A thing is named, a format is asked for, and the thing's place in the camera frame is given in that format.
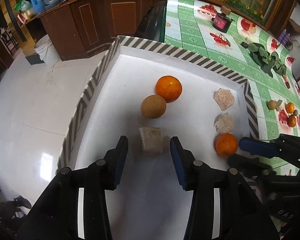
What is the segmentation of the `black chair back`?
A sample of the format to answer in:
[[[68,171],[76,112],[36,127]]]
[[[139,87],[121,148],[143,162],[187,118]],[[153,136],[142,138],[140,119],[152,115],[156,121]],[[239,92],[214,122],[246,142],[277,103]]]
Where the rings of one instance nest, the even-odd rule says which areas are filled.
[[[167,1],[158,1],[142,18],[134,37],[164,42]]]

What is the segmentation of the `brown round fruit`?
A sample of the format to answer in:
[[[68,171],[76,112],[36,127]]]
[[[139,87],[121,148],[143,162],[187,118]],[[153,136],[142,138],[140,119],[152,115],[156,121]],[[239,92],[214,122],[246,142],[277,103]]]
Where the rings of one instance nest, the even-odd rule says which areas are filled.
[[[275,108],[276,108],[276,101],[274,101],[274,100],[269,100],[268,102],[267,102],[267,106],[268,106],[268,109],[269,110],[274,110]]]
[[[141,104],[141,113],[144,117],[156,119],[166,112],[166,101],[162,96],[150,95]]]

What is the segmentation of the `brown wooden cabinet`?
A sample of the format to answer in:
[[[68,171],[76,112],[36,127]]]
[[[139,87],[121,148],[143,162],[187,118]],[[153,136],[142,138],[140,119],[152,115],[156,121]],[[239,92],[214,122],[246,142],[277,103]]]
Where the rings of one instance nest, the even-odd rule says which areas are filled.
[[[40,15],[61,60],[83,59],[109,48],[119,35],[134,35],[155,3],[165,0],[68,0]],[[218,0],[199,0],[222,6]]]

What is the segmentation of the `pale foam chunk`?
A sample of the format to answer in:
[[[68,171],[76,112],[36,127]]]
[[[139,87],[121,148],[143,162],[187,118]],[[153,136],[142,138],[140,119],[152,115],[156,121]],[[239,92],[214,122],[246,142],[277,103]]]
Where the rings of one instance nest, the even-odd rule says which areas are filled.
[[[216,132],[220,135],[231,133],[235,128],[232,116],[229,113],[225,113],[220,116],[215,121],[214,126],[216,128]]]

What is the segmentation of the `large orange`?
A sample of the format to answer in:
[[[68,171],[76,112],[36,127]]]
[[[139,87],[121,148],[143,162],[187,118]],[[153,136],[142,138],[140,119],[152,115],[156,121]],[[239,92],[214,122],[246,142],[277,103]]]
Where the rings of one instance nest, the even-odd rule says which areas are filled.
[[[167,103],[177,100],[182,91],[181,82],[170,75],[162,76],[155,85],[155,93],[163,97]]]

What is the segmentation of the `green leafy vegetable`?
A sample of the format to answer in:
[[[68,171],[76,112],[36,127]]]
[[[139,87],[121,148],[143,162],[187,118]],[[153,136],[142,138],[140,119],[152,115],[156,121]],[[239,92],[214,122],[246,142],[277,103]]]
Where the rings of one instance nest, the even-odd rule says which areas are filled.
[[[260,69],[270,77],[273,77],[271,70],[274,67],[275,60],[264,46],[259,43],[249,43],[247,50],[250,51],[251,58]]]
[[[281,76],[286,75],[287,67],[284,63],[281,62],[278,53],[275,51],[272,52],[271,58],[274,60],[273,70]]]

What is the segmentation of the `beige foam chunk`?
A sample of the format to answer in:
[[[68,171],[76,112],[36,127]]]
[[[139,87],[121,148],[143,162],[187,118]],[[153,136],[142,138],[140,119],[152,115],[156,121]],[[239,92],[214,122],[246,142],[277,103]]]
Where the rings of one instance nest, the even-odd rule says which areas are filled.
[[[284,104],[282,100],[277,100],[276,102],[276,110],[279,112],[284,108]]]

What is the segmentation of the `white plastic bucket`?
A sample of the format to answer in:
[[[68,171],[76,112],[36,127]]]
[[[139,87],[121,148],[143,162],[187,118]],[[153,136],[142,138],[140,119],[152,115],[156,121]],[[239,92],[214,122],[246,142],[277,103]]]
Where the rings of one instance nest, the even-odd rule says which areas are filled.
[[[58,63],[61,58],[55,49],[50,37],[48,35],[43,36],[34,46],[39,58],[49,67],[53,67]]]

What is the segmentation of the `blue plastic jug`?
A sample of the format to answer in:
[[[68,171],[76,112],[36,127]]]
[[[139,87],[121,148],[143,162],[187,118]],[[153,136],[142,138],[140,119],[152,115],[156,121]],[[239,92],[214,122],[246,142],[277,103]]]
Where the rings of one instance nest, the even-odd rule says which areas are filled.
[[[45,11],[43,0],[31,0],[33,10],[36,14],[41,14]]]

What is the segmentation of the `black shoe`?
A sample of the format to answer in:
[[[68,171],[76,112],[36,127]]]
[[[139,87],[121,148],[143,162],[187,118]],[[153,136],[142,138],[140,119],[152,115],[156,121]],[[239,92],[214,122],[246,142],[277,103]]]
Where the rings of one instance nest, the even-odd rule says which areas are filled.
[[[31,209],[31,207],[32,207],[31,203],[22,196],[18,196],[17,198],[14,198],[14,201],[15,201],[17,207],[25,207],[27,209]]]

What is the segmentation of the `small dark object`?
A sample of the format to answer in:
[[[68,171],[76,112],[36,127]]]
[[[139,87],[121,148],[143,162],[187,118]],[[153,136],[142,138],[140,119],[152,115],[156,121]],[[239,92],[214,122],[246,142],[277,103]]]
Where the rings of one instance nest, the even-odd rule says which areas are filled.
[[[247,49],[249,47],[249,44],[245,43],[245,42],[241,42],[241,46],[245,49]]]

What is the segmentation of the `dark jar with cork lid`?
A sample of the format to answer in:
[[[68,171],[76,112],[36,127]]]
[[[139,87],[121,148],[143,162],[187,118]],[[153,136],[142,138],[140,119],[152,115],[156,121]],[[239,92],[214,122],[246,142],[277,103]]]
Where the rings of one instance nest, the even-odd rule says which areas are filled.
[[[233,22],[233,19],[229,17],[230,13],[231,10],[228,7],[221,6],[221,12],[212,19],[212,26],[222,33],[227,33]]]

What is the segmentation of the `white striped-rim tray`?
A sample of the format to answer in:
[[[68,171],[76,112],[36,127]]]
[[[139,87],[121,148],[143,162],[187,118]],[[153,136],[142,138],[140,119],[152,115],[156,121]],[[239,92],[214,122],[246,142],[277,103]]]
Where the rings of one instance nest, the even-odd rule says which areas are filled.
[[[143,100],[165,75],[182,84],[181,96],[157,119],[142,115]],[[170,139],[178,137],[195,158],[219,170],[227,163],[214,149],[215,121],[222,115],[213,99],[228,89],[227,110],[236,138],[258,138],[256,106],[246,77],[207,57],[169,44],[119,36],[89,79],[65,135],[58,167],[84,168],[128,138],[128,154],[115,191],[106,192],[113,239],[182,239],[192,193],[178,183]],[[160,128],[163,153],[142,153],[141,127]]]

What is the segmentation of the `white foam-wrapped chunk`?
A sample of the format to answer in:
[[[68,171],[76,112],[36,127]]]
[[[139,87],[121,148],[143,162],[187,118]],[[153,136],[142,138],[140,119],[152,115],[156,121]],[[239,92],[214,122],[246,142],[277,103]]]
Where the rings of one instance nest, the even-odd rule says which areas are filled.
[[[218,103],[221,111],[225,111],[235,102],[235,97],[230,90],[220,88],[214,93],[213,99]]]

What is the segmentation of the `white foam chunk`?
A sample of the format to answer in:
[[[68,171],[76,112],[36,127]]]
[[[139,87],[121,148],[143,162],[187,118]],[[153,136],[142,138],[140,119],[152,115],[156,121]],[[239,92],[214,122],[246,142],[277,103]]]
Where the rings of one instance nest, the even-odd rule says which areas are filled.
[[[141,127],[142,153],[147,157],[156,157],[163,153],[163,136],[160,128]]]

